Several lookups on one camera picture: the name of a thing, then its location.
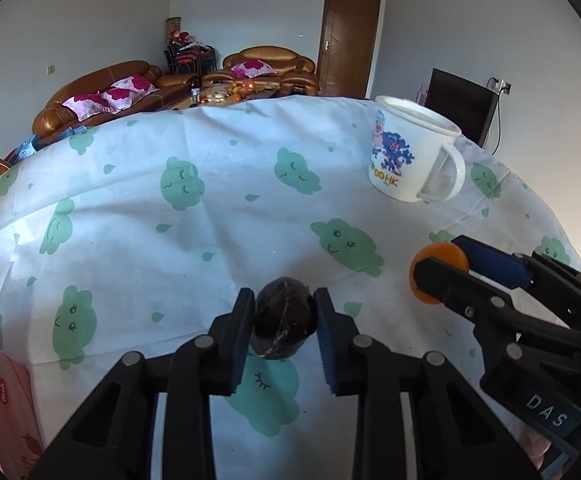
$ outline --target cardboard box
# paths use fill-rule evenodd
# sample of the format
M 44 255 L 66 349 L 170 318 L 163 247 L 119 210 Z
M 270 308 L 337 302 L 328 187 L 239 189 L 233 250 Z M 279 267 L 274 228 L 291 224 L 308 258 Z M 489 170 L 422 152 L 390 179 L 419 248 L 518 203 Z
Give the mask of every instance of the cardboard box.
M 26 480 L 42 454 L 28 370 L 0 350 L 0 469 Z

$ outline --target wall socket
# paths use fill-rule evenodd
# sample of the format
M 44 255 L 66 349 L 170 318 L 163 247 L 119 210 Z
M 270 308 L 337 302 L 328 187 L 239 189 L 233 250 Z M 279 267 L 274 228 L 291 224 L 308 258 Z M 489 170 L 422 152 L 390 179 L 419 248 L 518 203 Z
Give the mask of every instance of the wall socket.
M 495 92 L 497 95 L 510 94 L 510 87 L 512 85 L 508 81 L 506 81 L 506 79 L 497 79 L 496 77 L 493 77 L 493 79 L 494 79 L 493 92 Z

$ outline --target round table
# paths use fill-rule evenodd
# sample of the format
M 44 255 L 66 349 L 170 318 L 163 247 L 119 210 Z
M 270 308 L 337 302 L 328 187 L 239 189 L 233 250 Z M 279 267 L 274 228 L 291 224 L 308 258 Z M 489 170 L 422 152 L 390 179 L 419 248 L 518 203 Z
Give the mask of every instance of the round table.
M 375 190 L 376 113 L 368 101 L 291 96 L 138 114 L 4 174 L 0 345 L 30 371 L 45 443 L 124 352 L 173 352 L 241 287 L 279 276 L 326 286 L 393 351 L 443 352 L 478 389 L 471 324 L 413 297 L 413 255 L 466 234 L 577 270 L 581 260 L 545 203 L 464 138 L 467 178 L 449 202 Z M 334 258 L 332 244 L 350 254 Z M 350 476 L 356 402 L 331 396 L 316 336 L 282 362 L 249 356 L 237 393 L 211 408 L 219 478 Z

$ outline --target television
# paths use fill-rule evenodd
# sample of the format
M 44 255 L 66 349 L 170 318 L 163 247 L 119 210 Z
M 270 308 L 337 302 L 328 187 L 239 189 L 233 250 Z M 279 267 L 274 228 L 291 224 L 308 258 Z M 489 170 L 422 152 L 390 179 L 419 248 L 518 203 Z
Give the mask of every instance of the television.
M 499 96 L 472 81 L 433 69 L 426 107 L 453 121 L 461 132 L 483 147 Z

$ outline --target pillow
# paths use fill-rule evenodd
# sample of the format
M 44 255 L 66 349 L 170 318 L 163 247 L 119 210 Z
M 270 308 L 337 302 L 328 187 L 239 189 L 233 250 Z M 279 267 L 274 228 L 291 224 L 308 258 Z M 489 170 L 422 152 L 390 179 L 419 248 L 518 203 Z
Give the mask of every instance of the pillow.
M 248 61 L 244 61 L 243 63 L 235 65 L 230 70 L 238 78 L 251 78 L 257 77 L 258 75 L 277 73 L 277 71 L 272 66 L 259 59 L 249 59 Z
M 110 108 L 113 108 L 116 112 L 130 108 L 133 104 L 141 100 L 142 97 L 137 92 L 124 88 L 110 88 L 100 95 L 106 100 Z
M 97 114 L 114 114 L 108 102 L 99 94 L 82 94 L 71 97 L 63 103 L 66 108 L 70 108 L 77 115 L 78 121 L 85 121 L 88 117 Z
M 139 97 L 146 97 L 147 95 L 157 92 L 157 88 L 146 78 L 141 75 L 132 75 L 126 77 L 111 85 L 111 88 L 122 88 L 131 90 L 139 94 Z

